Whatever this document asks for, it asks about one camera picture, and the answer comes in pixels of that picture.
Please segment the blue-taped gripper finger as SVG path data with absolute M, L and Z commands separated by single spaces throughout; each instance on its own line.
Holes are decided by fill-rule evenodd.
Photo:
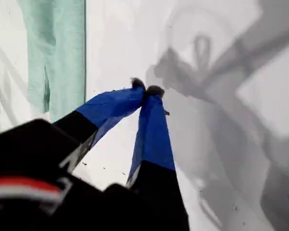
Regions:
M 159 200 L 181 200 L 163 95 L 158 86 L 145 92 L 127 186 Z
M 72 172 L 88 151 L 118 122 L 133 114 L 145 98 L 145 85 L 131 80 L 131 88 L 100 93 L 53 123 L 79 145 L 60 162 Z

